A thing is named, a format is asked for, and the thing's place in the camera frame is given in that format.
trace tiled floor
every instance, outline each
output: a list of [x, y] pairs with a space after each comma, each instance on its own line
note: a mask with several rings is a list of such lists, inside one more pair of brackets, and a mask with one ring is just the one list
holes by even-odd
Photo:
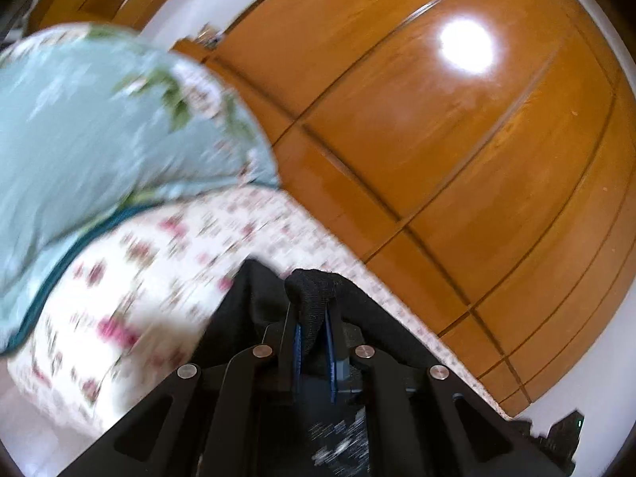
[[55, 477], [91, 440], [56, 427], [24, 399], [0, 360], [0, 440], [25, 477]]

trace black cloth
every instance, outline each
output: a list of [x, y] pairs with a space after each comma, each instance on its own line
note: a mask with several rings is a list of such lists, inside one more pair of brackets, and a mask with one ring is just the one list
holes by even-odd
[[241, 265], [191, 362], [202, 368], [226, 364], [236, 353], [260, 343], [268, 325], [283, 321], [290, 301], [297, 306], [305, 358], [316, 344], [325, 307], [332, 300], [339, 303], [343, 321], [361, 329], [367, 344], [400, 364], [426, 369], [438, 363], [416, 337], [343, 276], [296, 269], [281, 280], [255, 259]]

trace white floral sheet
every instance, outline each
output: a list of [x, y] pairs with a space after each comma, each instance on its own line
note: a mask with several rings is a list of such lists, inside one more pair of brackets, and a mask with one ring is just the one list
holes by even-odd
[[188, 360], [249, 256], [281, 275], [319, 268], [351, 279], [507, 417], [348, 248], [288, 194], [255, 186], [154, 208], [94, 241], [49, 296], [9, 372], [57, 424], [97, 437]]

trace floral pillow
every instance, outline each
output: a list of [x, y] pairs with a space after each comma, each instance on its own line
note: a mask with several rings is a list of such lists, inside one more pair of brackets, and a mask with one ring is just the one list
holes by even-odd
[[0, 101], [0, 353], [99, 233], [150, 204], [278, 184], [231, 88], [119, 28], [66, 25], [14, 44], [0, 54]]

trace black device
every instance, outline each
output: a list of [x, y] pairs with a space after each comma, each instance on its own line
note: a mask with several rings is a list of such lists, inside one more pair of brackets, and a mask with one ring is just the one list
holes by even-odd
[[562, 477], [583, 417], [507, 422], [448, 368], [398, 364], [337, 302], [301, 362], [294, 304], [228, 364], [186, 364], [62, 477]]

